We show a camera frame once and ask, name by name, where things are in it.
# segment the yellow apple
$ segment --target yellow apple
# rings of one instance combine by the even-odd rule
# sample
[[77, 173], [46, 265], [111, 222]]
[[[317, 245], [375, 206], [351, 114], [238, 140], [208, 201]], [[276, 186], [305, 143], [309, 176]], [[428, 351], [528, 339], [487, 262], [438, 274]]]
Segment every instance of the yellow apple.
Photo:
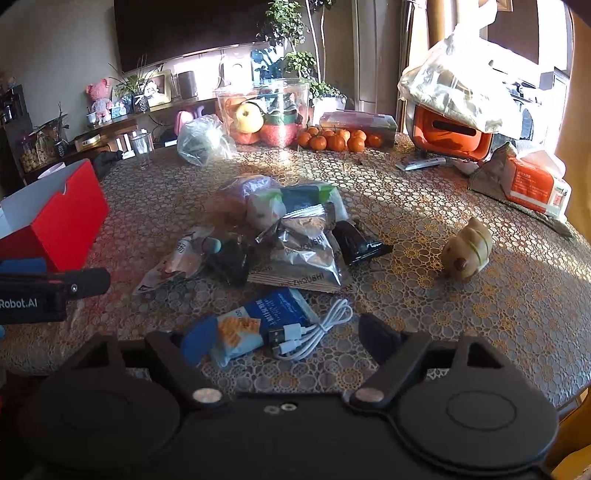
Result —
[[261, 109], [254, 103], [245, 102], [236, 109], [234, 127], [241, 134], [258, 132], [263, 124]]

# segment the lace tablecloth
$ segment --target lace tablecloth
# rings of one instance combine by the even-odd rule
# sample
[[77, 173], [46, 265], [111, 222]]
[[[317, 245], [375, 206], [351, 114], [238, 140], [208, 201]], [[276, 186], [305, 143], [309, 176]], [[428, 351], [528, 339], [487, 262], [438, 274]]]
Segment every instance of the lace tablecloth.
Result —
[[[173, 330], [206, 313], [221, 314], [264, 295], [263, 286], [230, 288], [213, 276], [176, 281], [134, 297], [134, 287], [178, 238], [204, 215], [203, 205], [228, 178], [263, 173], [282, 184], [324, 180], [338, 186], [348, 211], [394, 246], [391, 255], [352, 271], [354, 309], [373, 312], [396, 330], [426, 330], [434, 338], [483, 335], [514, 361], [555, 405], [591, 381], [591, 249], [580, 236], [560, 237], [542, 223], [467, 190], [451, 167], [403, 173], [394, 164], [414, 153], [399, 135], [391, 152], [280, 152], [246, 147], [233, 161], [197, 168], [173, 148], [158, 150], [140, 171], [117, 164], [103, 182], [111, 212], [88, 259], [112, 275], [109, 292], [70, 306], [66, 322], [7, 327], [0, 359], [16, 372], [57, 369], [94, 333], [137, 339]], [[448, 237], [477, 216], [492, 232], [490, 264], [471, 282], [442, 272]], [[324, 314], [331, 296], [304, 293]], [[301, 362], [277, 362], [257, 351], [223, 371], [203, 371], [227, 391], [344, 391], [375, 364], [359, 343], [356, 322], [334, 328]]]

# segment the green leaves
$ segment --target green leaves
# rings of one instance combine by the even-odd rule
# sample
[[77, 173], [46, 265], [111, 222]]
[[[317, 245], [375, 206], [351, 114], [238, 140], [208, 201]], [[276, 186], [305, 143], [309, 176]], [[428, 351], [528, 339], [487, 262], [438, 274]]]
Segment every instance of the green leaves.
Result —
[[314, 79], [316, 67], [316, 59], [308, 51], [293, 51], [285, 56], [285, 72], [297, 73], [300, 78]]
[[292, 46], [306, 41], [306, 30], [301, 19], [300, 4], [290, 0], [274, 0], [269, 4], [265, 21], [258, 37], [269, 42], [271, 47], [288, 40]]
[[322, 7], [325, 7], [327, 10], [330, 10], [336, 2], [336, 0], [307, 0], [307, 1], [310, 4], [310, 9], [313, 12], [317, 12]]
[[315, 82], [312, 80], [310, 82], [310, 96], [314, 98], [324, 98], [324, 97], [338, 97], [340, 95], [340, 90], [332, 85], [329, 85], [326, 82]]

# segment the clear plastic bag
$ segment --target clear plastic bag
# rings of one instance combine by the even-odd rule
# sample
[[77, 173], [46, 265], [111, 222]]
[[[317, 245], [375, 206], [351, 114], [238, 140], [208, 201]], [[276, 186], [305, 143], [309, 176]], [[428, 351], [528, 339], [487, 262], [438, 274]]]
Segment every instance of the clear plastic bag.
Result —
[[511, 95], [492, 71], [478, 31], [494, 21], [495, 2], [478, 9], [438, 42], [420, 67], [404, 70], [398, 89], [403, 100], [483, 133], [521, 136], [522, 117]]
[[217, 158], [232, 158], [236, 144], [225, 135], [217, 115], [204, 115], [183, 125], [178, 134], [177, 152], [189, 163], [202, 167]]
[[206, 203], [206, 210], [217, 215], [226, 215], [235, 222], [246, 217], [248, 196], [257, 190], [281, 188], [281, 184], [265, 175], [246, 174], [228, 180]]

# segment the metal screw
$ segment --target metal screw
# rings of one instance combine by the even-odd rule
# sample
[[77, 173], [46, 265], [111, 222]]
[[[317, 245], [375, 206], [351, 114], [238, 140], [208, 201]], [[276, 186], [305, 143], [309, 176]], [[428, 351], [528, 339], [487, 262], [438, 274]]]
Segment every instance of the metal screw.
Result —
[[268, 413], [269, 415], [279, 415], [280, 412], [281, 410], [279, 407], [276, 407], [275, 405], [267, 405], [265, 407], [265, 413]]
[[282, 409], [283, 411], [294, 411], [294, 410], [297, 410], [297, 405], [296, 405], [296, 404], [294, 404], [294, 403], [284, 403], [284, 404], [281, 406], [281, 409]]
[[215, 388], [200, 388], [193, 392], [193, 398], [199, 403], [217, 403], [222, 399], [222, 392]]
[[355, 398], [364, 403], [378, 403], [384, 399], [384, 392], [377, 388], [364, 387], [355, 392]]

